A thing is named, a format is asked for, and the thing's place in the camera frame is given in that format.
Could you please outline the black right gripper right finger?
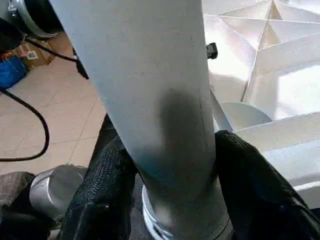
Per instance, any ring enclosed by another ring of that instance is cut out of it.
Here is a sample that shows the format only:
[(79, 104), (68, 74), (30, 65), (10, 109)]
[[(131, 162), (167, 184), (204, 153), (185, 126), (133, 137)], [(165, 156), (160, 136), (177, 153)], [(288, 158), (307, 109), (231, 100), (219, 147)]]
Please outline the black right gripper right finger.
[(253, 145), (215, 133), (216, 169), (239, 240), (318, 240), (320, 220)]

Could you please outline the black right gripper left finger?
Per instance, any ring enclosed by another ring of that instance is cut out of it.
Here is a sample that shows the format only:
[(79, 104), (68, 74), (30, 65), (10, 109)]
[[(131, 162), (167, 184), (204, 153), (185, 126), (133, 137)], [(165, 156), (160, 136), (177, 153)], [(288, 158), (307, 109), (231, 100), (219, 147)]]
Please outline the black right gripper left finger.
[(62, 240), (127, 240), (137, 169), (117, 136), (90, 162), (60, 227)]

